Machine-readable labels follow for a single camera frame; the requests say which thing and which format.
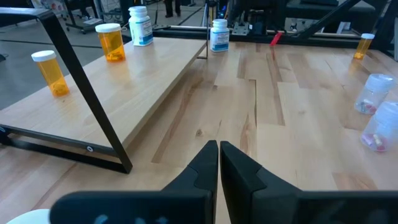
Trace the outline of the red tape tag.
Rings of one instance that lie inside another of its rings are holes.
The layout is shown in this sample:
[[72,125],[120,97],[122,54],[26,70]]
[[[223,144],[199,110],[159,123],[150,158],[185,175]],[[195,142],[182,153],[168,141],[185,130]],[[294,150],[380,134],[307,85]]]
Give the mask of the red tape tag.
[[282,32],[277,32],[274,36],[274,38],[272,39],[270,46],[275,46],[277,45],[278,41],[280,40],[280,38],[282,37]]

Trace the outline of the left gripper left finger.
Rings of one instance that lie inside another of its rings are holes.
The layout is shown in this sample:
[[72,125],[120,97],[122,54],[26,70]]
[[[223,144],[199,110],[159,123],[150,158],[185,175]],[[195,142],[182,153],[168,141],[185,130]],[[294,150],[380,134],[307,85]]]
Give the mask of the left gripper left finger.
[[208,141],[162,190],[82,191],[58,199],[51,224],[214,224],[218,145]]

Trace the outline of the white medicine bottle blue label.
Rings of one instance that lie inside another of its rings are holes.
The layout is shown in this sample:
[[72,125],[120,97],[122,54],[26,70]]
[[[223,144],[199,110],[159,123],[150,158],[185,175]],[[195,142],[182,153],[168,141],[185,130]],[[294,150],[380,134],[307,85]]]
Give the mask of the white medicine bottle blue label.
[[213,20],[210,29],[210,49],[213,52],[227,51],[229,48],[229,29],[226,19]]
[[153,42],[152,24],[145,6],[129,8],[129,28],[134,46],[147,46]]

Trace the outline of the wooden shelf black metal frame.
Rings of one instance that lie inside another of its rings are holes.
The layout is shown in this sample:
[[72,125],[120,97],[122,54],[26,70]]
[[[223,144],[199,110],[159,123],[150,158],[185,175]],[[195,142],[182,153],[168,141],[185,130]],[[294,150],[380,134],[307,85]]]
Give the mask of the wooden shelf black metal frame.
[[0,7],[0,15],[38,19],[69,75],[69,94],[43,88],[0,111],[0,143],[129,173],[126,147],[205,48],[202,40],[157,38],[124,45],[126,58],[82,65],[52,11]]

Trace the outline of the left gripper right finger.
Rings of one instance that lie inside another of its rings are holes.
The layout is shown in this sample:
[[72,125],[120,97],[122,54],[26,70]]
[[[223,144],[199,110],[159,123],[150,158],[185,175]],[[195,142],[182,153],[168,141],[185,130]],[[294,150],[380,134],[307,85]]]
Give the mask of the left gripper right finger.
[[304,191],[220,143],[231,224],[398,224],[398,191]]

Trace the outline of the clear plastic pill bottle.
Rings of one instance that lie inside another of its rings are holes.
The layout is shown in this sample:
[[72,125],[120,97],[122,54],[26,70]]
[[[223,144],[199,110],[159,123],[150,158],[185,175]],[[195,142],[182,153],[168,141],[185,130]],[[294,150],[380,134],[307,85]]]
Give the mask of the clear plastic pill bottle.
[[395,78],[390,75],[370,74],[355,101],[354,108],[363,114],[374,114],[395,84]]

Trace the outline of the person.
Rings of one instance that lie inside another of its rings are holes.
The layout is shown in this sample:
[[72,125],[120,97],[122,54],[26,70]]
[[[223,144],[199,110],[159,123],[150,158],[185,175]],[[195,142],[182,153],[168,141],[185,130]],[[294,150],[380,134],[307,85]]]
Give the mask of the person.
[[173,16],[173,7],[172,7],[172,2],[175,3],[175,12],[178,17],[181,16],[181,0],[163,0],[165,4],[165,10],[166,10],[166,18],[172,17]]

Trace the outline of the clear pill bottle green label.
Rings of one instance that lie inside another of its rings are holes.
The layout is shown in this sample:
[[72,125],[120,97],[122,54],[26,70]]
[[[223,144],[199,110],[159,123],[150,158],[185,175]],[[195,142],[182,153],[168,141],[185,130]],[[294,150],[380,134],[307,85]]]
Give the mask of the clear pill bottle green label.
[[398,145],[398,102],[380,104],[362,132],[361,142],[376,152],[385,152]]

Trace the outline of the grey metal mounting plate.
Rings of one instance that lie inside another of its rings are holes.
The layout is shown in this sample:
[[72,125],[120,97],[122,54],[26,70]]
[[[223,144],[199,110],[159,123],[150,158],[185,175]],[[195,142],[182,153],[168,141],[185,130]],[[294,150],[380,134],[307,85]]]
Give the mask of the grey metal mounting plate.
[[248,22],[235,22],[232,30],[233,35],[247,36],[249,34]]

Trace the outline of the small orange pill bottle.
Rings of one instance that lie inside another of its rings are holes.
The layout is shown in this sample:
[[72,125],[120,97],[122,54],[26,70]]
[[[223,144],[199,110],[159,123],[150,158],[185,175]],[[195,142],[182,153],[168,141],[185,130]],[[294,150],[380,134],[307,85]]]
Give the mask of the small orange pill bottle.
[[361,35],[361,40],[359,41],[359,44],[357,46],[355,54],[353,55],[353,58],[362,60],[366,55],[366,52],[368,51],[368,48],[371,45],[371,42],[373,41],[374,37],[375,37],[374,34],[363,33]]
[[61,97],[69,94],[69,88],[57,62],[57,55],[53,50],[35,52],[31,57],[39,67],[54,97]]

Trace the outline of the large orange pill bottle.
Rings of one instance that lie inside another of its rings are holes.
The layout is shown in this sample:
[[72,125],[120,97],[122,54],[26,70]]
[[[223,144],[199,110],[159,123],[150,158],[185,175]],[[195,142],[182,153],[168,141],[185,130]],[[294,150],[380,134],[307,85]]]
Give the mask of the large orange pill bottle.
[[95,27],[104,56],[108,62],[125,60],[121,26],[117,23],[100,24]]

